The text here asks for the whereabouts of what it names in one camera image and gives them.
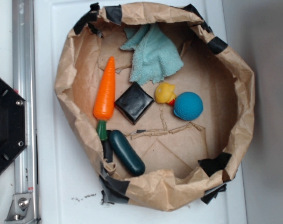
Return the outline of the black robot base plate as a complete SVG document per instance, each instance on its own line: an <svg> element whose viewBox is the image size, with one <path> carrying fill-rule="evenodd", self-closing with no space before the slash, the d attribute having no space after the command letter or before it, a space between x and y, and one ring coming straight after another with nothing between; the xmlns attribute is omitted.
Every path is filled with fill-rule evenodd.
<svg viewBox="0 0 283 224"><path fill-rule="evenodd" d="M0 175L26 146L26 101L0 78Z"/></svg>

